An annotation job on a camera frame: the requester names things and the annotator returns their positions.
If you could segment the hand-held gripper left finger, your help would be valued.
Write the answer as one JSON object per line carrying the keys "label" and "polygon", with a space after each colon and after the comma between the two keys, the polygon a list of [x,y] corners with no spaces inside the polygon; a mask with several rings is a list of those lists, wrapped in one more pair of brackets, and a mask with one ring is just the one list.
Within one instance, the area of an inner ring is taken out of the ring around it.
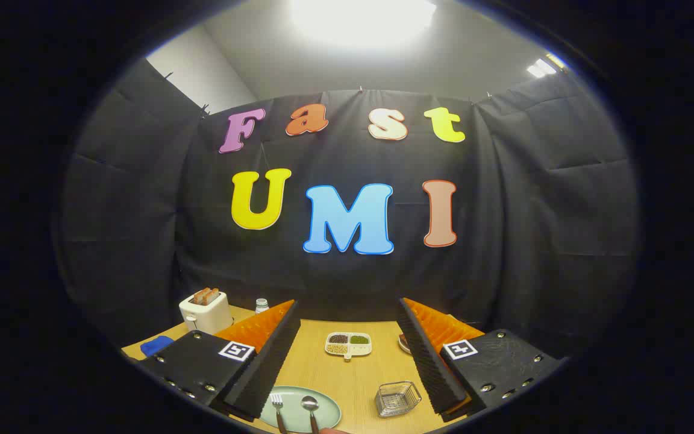
{"label": "hand-held gripper left finger", "polygon": [[140,361],[171,389],[224,415],[261,417],[301,321],[297,300],[279,303],[210,335],[186,333]]}

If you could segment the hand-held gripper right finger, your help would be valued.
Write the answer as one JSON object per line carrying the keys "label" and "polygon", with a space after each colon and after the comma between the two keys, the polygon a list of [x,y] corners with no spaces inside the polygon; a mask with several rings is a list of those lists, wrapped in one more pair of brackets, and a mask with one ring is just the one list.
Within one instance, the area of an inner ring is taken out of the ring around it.
{"label": "hand-held gripper right finger", "polygon": [[481,332],[408,298],[399,299],[398,324],[433,411],[441,417],[471,417],[502,406],[565,364],[517,333]]}

